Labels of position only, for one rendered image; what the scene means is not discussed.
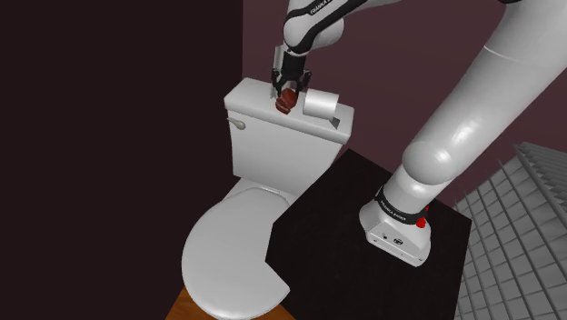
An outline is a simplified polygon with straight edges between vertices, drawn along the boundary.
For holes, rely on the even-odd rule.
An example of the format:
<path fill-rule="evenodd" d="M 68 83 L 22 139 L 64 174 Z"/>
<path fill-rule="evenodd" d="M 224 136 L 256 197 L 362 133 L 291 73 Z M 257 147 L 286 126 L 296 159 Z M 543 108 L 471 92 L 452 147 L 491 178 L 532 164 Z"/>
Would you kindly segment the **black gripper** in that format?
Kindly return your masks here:
<path fill-rule="evenodd" d="M 298 81 L 298 91 L 302 92 L 310 83 L 312 73 L 304 70 L 306 57 L 283 53 L 283 63 L 281 69 L 273 68 L 271 73 L 271 83 L 274 96 L 282 94 L 284 82 Z"/>

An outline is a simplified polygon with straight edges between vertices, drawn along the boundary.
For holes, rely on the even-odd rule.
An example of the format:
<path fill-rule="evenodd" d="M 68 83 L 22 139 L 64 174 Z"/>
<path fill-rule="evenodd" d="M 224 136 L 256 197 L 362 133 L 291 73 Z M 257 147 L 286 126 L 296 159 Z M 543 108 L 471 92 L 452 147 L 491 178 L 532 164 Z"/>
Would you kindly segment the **red-brown lumpy object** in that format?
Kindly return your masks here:
<path fill-rule="evenodd" d="M 288 115 L 297 103 L 297 93 L 292 88 L 285 88 L 275 100 L 275 107 L 281 113 Z"/>

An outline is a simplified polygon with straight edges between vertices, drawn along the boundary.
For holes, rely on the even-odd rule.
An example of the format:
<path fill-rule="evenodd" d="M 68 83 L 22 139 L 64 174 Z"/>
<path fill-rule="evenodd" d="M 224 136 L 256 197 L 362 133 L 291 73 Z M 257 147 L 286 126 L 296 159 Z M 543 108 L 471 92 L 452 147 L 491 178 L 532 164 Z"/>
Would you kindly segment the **white toilet paper roll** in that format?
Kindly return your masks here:
<path fill-rule="evenodd" d="M 303 114 L 332 120 L 338 104 L 339 95 L 316 89 L 308 89 L 303 102 Z"/>

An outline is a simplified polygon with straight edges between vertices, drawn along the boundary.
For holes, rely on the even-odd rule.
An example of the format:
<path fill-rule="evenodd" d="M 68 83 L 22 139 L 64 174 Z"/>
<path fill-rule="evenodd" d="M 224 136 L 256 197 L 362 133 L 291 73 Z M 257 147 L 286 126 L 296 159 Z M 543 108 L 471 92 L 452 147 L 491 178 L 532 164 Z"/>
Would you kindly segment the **black robot stand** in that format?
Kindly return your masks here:
<path fill-rule="evenodd" d="M 359 211 L 390 173 L 351 149 L 274 223 L 267 264 L 295 320 L 453 320 L 471 219 L 434 200 L 432 248 L 413 267 L 370 244 Z"/>

